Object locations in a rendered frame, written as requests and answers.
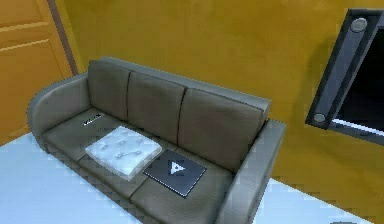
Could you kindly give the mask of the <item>black television set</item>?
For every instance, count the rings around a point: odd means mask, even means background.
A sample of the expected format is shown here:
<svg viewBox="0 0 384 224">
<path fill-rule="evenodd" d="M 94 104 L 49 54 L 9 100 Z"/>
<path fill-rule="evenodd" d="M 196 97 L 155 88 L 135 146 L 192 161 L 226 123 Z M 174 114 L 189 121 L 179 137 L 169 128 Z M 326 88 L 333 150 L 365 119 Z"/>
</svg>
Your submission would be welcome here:
<svg viewBox="0 0 384 224">
<path fill-rule="evenodd" d="M 384 8 L 350 8 L 305 123 L 384 146 Z"/>
</svg>

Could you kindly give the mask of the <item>black remote control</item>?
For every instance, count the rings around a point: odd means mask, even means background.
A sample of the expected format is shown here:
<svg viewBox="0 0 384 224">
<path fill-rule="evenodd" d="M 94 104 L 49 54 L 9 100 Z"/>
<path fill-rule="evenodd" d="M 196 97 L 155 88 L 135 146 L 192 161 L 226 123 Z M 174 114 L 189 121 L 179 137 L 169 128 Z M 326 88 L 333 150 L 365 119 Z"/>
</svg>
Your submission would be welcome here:
<svg viewBox="0 0 384 224">
<path fill-rule="evenodd" d="M 97 119 L 99 119 L 99 118 L 101 118 L 101 117 L 103 117 L 103 116 L 104 116 L 103 113 L 98 113 L 98 114 L 92 116 L 91 118 L 88 118 L 87 120 L 85 120 L 85 121 L 83 122 L 83 126 L 89 125 L 89 124 L 91 124 L 92 122 L 94 122 L 95 120 L 97 120 Z"/>
</svg>

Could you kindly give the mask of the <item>grey sofa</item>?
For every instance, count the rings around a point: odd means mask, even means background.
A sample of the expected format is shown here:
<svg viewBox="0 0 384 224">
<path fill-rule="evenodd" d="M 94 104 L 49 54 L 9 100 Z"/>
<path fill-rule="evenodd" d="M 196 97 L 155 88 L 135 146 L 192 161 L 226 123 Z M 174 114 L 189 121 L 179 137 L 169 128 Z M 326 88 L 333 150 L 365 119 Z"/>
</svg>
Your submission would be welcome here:
<svg viewBox="0 0 384 224">
<path fill-rule="evenodd" d="M 27 120 L 45 152 L 142 224 L 252 224 L 286 129 L 269 107 L 267 99 L 103 57 L 38 92 Z M 130 181 L 115 175 L 85 148 L 119 126 L 206 172 L 186 198 L 143 173 L 162 152 Z"/>
</svg>

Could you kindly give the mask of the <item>white square cushion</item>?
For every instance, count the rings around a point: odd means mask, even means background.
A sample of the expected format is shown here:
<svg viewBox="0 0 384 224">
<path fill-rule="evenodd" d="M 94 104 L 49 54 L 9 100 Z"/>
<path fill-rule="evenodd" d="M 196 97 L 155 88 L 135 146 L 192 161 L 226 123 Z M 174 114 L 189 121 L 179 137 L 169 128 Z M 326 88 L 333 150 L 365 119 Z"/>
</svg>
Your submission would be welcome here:
<svg viewBox="0 0 384 224">
<path fill-rule="evenodd" d="M 85 152 L 102 167 L 130 181 L 162 152 L 162 147 L 134 130 L 119 126 L 86 147 Z"/>
</svg>

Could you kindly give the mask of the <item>black closed laptop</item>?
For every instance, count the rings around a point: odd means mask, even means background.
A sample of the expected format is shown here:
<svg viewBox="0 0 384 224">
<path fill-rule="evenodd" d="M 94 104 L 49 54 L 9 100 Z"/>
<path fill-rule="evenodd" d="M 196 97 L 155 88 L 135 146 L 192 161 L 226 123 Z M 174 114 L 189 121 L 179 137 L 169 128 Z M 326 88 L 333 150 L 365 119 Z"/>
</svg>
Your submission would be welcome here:
<svg viewBox="0 0 384 224">
<path fill-rule="evenodd" d="M 162 152 L 143 173 L 186 198 L 206 168 L 170 150 Z"/>
</svg>

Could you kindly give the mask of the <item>orange room door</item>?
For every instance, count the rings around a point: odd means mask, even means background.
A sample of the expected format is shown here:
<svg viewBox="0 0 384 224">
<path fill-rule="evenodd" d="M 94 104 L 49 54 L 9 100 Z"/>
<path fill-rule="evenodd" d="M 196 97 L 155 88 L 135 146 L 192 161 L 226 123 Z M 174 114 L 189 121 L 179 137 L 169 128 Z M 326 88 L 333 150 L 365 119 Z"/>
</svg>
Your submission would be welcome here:
<svg viewBox="0 0 384 224">
<path fill-rule="evenodd" d="M 0 0 L 0 146 L 29 132 L 37 91 L 76 73 L 55 0 Z"/>
</svg>

